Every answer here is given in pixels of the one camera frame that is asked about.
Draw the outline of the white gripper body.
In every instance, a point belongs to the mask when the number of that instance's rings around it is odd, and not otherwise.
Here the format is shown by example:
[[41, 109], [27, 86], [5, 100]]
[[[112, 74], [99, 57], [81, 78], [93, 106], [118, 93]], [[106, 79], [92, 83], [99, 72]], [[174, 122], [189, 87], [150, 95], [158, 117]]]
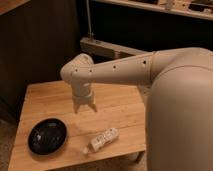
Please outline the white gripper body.
[[89, 105], [94, 103], [94, 93], [90, 92], [85, 96], [72, 96], [75, 105]]

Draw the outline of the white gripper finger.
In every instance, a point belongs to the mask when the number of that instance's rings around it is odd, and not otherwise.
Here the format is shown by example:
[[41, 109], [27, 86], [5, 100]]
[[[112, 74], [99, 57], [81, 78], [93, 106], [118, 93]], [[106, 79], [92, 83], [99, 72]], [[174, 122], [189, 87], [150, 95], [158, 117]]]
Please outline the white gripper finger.
[[80, 105], [74, 105], [74, 113], [77, 114], [80, 108]]
[[93, 109], [95, 112], [97, 112], [97, 107], [95, 105], [95, 103], [89, 103], [88, 106]]

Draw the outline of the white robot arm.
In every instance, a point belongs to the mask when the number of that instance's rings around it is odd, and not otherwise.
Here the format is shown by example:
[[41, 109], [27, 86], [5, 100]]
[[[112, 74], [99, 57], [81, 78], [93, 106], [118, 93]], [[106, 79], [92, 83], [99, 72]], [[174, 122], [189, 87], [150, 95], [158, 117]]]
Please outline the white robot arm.
[[76, 105], [93, 101], [93, 83], [147, 86], [147, 171], [213, 171], [213, 51], [160, 50], [99, 64], [82, 53], [60, 75]]

